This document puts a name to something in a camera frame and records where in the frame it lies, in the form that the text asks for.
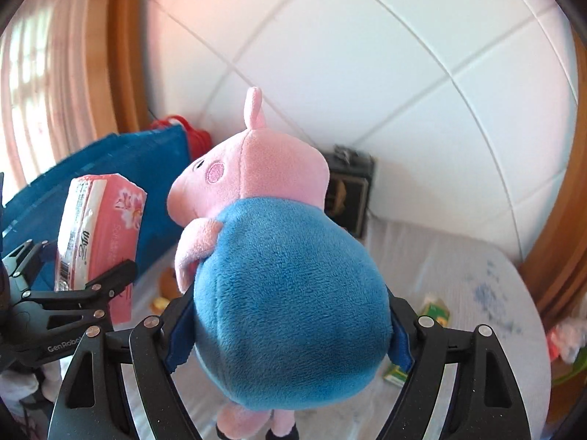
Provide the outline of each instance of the pink pig head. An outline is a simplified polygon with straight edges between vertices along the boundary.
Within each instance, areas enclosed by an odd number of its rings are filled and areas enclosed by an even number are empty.
[[[241,198],[276,197],[324,209],[330,178],[322,154],[305,142],[265,125],[262,93],[250,88],[245,101],[247,128],[212,148],[175,180],[167,209],[186,227],[214,218]]]

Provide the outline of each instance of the flower print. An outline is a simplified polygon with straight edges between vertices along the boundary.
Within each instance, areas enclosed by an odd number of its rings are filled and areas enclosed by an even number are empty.
[[[145,208],[145,201],[143,201],[142,194],[131,194],[129,191],[123,189],[120,191],[114,208],[122,212],[120,217],[124,221],[124,226],[127,229],[134,228],[137,231],[140,229],[141,220],[143,219],[143,209]]]

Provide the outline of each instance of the plastic bag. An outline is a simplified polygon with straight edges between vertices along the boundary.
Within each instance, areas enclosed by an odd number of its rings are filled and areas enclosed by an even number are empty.
[[[566,364],[572,364],[579,350],[587,344],[587,320],[568,317],[547,334],[551,361],[559,355]]]

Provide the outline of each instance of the white bedsheet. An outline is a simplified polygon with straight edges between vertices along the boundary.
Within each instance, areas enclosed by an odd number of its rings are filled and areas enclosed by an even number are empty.
[[[376,219],[369,220],[366,246],[392,292],[407,299],[416,310],[426,293],[434,293],[451,310],[450,327],[472,330],[487,323],[494,328],[519,383],[532,438],[539,438],[550,396],[550,363],[538,313],[507,258],[482,242]],[[170,265],[171,259],[172,253],[160,259],[136,286],[133,319],[128,327],[150,314],[158,274]],[[374,440],[399,394],[396,386],[382,379],[388,365],[386,359],[368,388],[350,400],[296,413],[302,439]],[[455,372],[454,366],[445,370],[427,439],[437,439],[440,434]],[[123,366],[123,373],[140,438],[152,439],[133,370]],[[197,359],[190,358],[172,377],[203,439],[217,439],[215,415],[225,399]],[[254,438],[263,440],[265,431]]]

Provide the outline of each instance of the blue fleece shirt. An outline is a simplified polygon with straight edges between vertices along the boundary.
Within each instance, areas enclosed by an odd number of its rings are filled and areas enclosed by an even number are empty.
[[[374,377],[392,335],[388,292],[365,248],[320,209],[239,200],[196,273],[196,348],[251,410],[344,400]]]

